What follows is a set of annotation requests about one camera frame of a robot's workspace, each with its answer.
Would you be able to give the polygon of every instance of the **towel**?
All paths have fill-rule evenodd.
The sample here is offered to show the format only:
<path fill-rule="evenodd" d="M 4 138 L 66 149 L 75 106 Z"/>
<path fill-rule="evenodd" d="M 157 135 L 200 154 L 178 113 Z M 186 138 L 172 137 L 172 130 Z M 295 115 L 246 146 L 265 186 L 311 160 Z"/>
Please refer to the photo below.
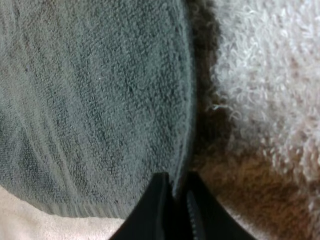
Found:
<path fill-rule="evenodd" d="M 0 185 L 48 214 L 125 219 L 178 198 L 195 125 L 182 0 L 0 2 Z"/>
<path fill-rule="evenodd" d="M 256 239 L 320 239 L 319 1 L 193 1 L 196 169 Z"/>

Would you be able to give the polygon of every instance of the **fabric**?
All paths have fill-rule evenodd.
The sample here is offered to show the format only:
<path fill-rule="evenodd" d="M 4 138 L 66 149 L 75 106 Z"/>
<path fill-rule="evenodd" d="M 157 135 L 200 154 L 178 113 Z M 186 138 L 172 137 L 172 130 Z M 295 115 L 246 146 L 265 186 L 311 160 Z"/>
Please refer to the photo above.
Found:
<path fill-rule="evenodd" d="M 0 184 L 49 214 L 126 218 L 152 174 L 173 194 L 195 122 L 181 0 L 0 3 Z"/>
<path fill-rule="evenodd" d="M 124 220 L 49 215 L 0 186 L 1 240 L 108 240 Z"/>
<path fill-rule="evenodd" d="M 194 2 L 194 165 L 257 239 L 320 239 L 319 1 Z"/>

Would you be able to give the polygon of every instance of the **gray towel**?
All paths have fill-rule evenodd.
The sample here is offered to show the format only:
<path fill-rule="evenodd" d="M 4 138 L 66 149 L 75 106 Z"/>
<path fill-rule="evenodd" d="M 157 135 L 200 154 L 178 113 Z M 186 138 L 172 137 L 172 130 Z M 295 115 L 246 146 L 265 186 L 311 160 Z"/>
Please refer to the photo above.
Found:
<path fill-rule="evenodd" d="M 49 214 L 126 218 L 185 176 L 195 73 L 182 0 L 0 1 L 0 184 Z"/>

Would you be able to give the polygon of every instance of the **terry cloth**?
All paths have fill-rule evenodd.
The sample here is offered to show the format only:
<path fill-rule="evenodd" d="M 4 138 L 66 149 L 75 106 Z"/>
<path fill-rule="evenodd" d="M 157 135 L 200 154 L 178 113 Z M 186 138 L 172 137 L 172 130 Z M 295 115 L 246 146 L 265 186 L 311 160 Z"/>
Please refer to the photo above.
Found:
<path fill-rule="evenodd" d="M 179 196 L 195 73 L 182 0 L 0 2 L 0 184 L 49 214 L 126 218 Z"/>

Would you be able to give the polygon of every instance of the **black object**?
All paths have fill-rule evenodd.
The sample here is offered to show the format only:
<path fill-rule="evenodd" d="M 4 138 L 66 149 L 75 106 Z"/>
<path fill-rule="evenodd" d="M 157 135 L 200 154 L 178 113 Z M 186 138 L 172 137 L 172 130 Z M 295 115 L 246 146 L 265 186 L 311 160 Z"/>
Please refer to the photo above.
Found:
<path fill-rule="evenodd" d="M 111 240 L 254 240 L 189 173 L 180 202 L 167 173 L 153 176 L 140 202 Z"/>

